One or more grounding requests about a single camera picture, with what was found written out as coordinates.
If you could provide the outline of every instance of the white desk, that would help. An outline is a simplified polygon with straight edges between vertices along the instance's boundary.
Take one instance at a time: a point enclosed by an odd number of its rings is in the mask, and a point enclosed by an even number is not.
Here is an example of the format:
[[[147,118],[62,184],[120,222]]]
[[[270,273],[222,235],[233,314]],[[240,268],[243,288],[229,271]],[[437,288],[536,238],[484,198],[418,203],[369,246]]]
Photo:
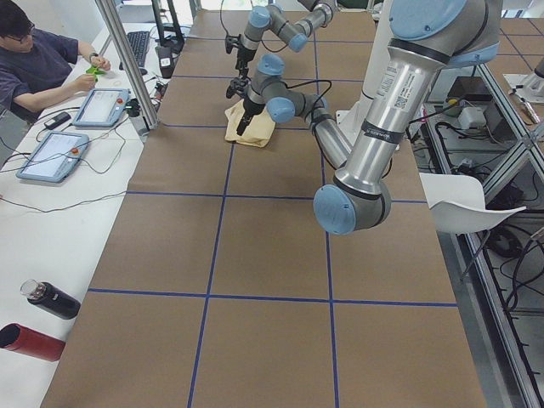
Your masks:
[[[150,30],[153,25],[126,24],[125,27],[129,32]],[[102,49],[107,37],[107,30],[104,29],[93,42],[97,50]],[[97,88],[130,88],[124,71],[118,70],[119,58],[112,42],[105,56],[111,61],[111,72],[99,77]],[[80,58],[67,81],[78,77],[88,67],[89,64]],[[149,74],[144,76],[144,80],[160,73],[154,43],[150,44],[146,69]],[[155,83],[156,80],[146,83],[150,92]],[[73,97],[46,110],[44,115],[48,111],[79,106],[83,99],[84,94]],[[69,112],[73,117],[75,111]],[[42,129],[43,122],[38,121],[17,150],[32,151],[37,145],[36,136]],[[104,133],[104,130],[74,127],[68,127],[66,131],[86,133],[91,139]],[[16,178],[14,172],[0,173],[0,194],[7,200],[48,210],[123,192],[143,144],[129,120],[117,132],[126,140],[126,144],[107,173],[97,174],[85,162],[61,184],[26,182]],[[122,142],[117,134],[111,132],[93,141],[84,158],[95,169],[103,171],[115,158]],[[17,168],[22,163],[21,158],[14,158],[3,171]],[[0,201],[0,327],[19,323],[62,340],[68,338],[75,319],[62,320],[30,305],[19,294],[20,285],[27,279],[48,281],[82,301],[121,203],[122,196],[118,196],[60,212],[39,213]],[[0,349],[0,405],[9,408],[38,407],[56,366],[57,363]]]

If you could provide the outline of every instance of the gray t-shirt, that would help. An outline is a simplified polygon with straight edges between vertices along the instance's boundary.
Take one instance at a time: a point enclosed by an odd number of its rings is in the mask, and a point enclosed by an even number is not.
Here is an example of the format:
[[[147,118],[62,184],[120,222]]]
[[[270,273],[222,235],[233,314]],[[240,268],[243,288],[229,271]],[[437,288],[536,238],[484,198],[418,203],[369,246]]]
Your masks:
[[[29,112],[13,99],[62,85],[71,72],[70,64],[77,62],[77,40],[43,30],[34,30],[32,39],[30,53],[0,47],[0,105],[34,122],[39,113]]]

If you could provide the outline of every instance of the white chair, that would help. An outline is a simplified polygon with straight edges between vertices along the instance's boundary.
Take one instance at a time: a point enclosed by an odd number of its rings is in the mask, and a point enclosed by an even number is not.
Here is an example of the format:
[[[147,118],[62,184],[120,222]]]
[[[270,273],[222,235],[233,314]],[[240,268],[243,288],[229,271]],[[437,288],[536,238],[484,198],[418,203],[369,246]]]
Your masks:
[[[490,231],[502,221],[526,207],[511,210],[487,210],[484,189],[474,177],[452,174],[419,173],[427,203],[433,213],[437,231],[470,234],[485,231],[484,238],[471,262],[461,275],[464,279],[490,237]]]

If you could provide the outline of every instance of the green object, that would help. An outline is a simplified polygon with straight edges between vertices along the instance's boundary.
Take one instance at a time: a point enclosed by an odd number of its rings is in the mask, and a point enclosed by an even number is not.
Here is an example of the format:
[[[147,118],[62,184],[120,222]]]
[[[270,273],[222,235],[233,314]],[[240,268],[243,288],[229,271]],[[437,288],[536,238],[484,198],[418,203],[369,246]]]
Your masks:
[[[105,72],[101,71],[100,68],[96,66],[91,66],[88,70],[85,71],[88,74],[94,75],[94,80],[97,82],[99,80],[99,75],[104,75]]]

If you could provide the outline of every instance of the blue joint cap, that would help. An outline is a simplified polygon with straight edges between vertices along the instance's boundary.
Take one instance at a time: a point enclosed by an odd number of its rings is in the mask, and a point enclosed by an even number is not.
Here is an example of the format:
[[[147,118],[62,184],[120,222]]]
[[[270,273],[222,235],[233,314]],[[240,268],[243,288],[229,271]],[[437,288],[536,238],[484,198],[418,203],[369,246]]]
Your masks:
[[[389,12],[391,32],[406,41],[429,38],[449,26],[466,3],[467,0],[395,0]]]
[[[282,96],[277,96],[269,100],[266,103],[266,110],[276,123],[289,122],[295,117],[295,104],[290,99]]]
[[[257,64],[257,69],[264,75],[280,76],[285,70],[283,59],[274,54],[265,54]]]
[[[308,38],[301,32],[299,32],[295,37],[289,42],[289,48],[292,49],[295,53],[298,53],[301,49],[304,48]]]
[[[450,62],[448,62],[448,65],[445,68],[462,68],[464,66],[483,64],[484,62],[493,60],[498,52],[499,43],[470,53],[456,55],[455,57],[450,58]]]
[[[270,12],[263,6],[255,6],[249,14],[249,24],[255,28],[268,27],[270,24]]]
[[[326,184],[315,192],[314,214],[321,228],[331,234],[346,235],[355,230],[354,204],[336,185]]]

